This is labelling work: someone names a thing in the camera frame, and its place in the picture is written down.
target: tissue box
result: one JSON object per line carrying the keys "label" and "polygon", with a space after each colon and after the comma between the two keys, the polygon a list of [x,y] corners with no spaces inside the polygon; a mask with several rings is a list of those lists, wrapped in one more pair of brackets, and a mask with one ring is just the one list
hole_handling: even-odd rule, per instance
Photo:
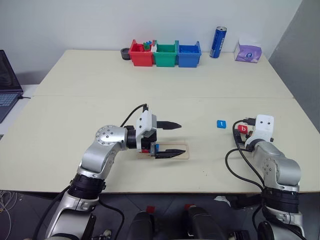
{"label": "tissue box", "polygon": [[261,54],[261,47],[239,41],[234,51],[234,60],[240,62],[257,63]]}

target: laptop screen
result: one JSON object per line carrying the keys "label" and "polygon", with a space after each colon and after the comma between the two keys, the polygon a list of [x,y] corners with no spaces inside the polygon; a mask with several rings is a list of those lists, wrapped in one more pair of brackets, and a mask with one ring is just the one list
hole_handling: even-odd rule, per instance
{"label": "laptop screen", "polygon": [[0,92],[22,91],[5,51],[0,50]]}

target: red cube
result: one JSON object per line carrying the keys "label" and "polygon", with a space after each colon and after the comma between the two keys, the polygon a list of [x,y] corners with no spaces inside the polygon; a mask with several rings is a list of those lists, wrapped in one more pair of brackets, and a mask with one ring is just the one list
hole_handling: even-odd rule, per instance
{"label": "red cube", "polygon": [[238,131],[242,134],[248,133],[248,127],[245,125],[238,125]]}

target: blue soda can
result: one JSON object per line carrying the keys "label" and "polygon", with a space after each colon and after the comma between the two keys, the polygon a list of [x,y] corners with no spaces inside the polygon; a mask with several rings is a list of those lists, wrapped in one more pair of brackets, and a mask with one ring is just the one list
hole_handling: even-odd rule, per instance
{"label": "blue soda can", "polygon": [[227,34],[227,28],[224,26],[218,26],[215,29],[212,47],[210,50],[210,57],[217,59],[220,55],[222,45]]}

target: green bin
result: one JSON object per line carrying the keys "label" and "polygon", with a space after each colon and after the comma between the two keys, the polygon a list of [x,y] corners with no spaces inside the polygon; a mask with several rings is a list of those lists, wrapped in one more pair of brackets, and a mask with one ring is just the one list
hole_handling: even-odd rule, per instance
{"label": "green bin", "polygon": [[153,53],[155,65],[157,67],[174,67],[178,54],[178,41],[176,40],[173,45],[158,44],[155,41],[156,51]]}

